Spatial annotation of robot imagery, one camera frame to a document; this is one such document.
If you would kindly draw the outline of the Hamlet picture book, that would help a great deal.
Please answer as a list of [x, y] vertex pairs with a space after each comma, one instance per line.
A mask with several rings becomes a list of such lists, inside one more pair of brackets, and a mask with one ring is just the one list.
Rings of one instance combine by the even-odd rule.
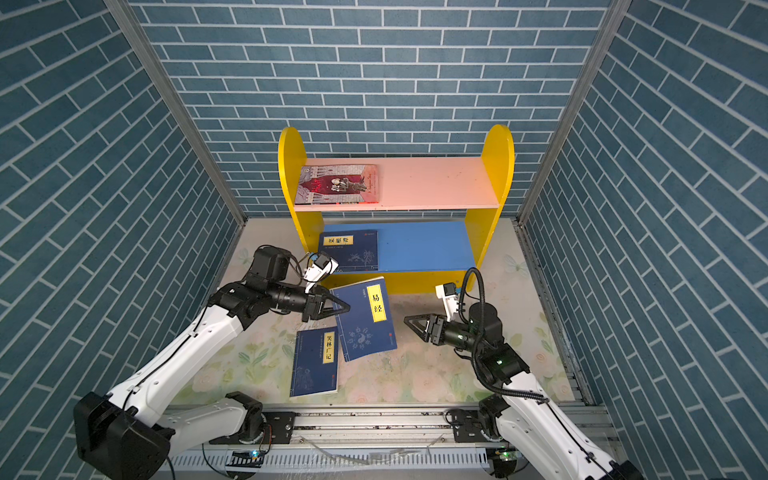
[[301, 169], [297, 205], [364, 204], [379, 202], [375, 165], [314, 165]]

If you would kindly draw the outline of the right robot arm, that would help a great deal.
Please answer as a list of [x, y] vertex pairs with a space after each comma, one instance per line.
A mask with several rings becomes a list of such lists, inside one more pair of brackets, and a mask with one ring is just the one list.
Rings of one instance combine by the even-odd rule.
[[546, 479], [641, 479], [591, 441], [550, 399], [528, 364], [506, 342], [497, 310], [478, 302], [456, 321], [422, 314], [404, 323], [425, 343], [465, 352], [478, 381], [492, 393], [479, 402], [480, 431], [502, 440]]

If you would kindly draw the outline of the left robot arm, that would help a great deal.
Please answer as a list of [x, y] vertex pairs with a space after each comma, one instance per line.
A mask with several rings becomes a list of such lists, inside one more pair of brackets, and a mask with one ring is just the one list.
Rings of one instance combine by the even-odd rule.
[[288, 250], [260, 246], [244, 277], [219, 288], [191, 324], [132, 376], [104, 395], [86, 394], [73, 410], [77, 456], [110, 479], [149, 479], [171, 458], [211, 440], [260, 445], [270, 429], [260, 401], [239, 391], [203, 407], [168, 415], [181, 389], [230, 341], [267, 313], [302, 321], [346, 313], [349, 306], [322, 281], [338, 268], [310, 255], [300, 283], [285, 279], [297, 265]]

